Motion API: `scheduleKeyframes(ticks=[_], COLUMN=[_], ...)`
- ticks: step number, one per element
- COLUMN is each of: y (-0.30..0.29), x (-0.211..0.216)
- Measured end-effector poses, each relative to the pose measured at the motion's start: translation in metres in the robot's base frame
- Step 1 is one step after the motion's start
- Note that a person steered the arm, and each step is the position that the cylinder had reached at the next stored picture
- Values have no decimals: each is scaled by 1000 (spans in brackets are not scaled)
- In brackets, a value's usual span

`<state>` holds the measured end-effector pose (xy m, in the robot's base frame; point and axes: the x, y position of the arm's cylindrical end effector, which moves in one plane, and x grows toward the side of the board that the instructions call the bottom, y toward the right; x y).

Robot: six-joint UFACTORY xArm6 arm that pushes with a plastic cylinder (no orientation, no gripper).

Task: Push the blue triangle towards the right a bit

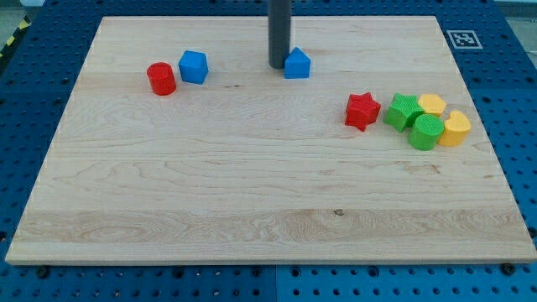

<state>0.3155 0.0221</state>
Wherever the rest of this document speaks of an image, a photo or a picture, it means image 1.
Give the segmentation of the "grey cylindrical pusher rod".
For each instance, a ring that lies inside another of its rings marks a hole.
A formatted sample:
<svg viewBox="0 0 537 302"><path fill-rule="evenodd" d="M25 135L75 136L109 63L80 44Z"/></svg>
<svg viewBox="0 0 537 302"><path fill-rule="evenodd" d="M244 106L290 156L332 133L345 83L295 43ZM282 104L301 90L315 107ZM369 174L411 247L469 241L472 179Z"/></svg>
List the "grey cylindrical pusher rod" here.
<svg viewBox="0 0 537 302"><path fill-rule="evenodd" d="M291 1L268 0L268 62L283 69L289 55Z"/></svg>

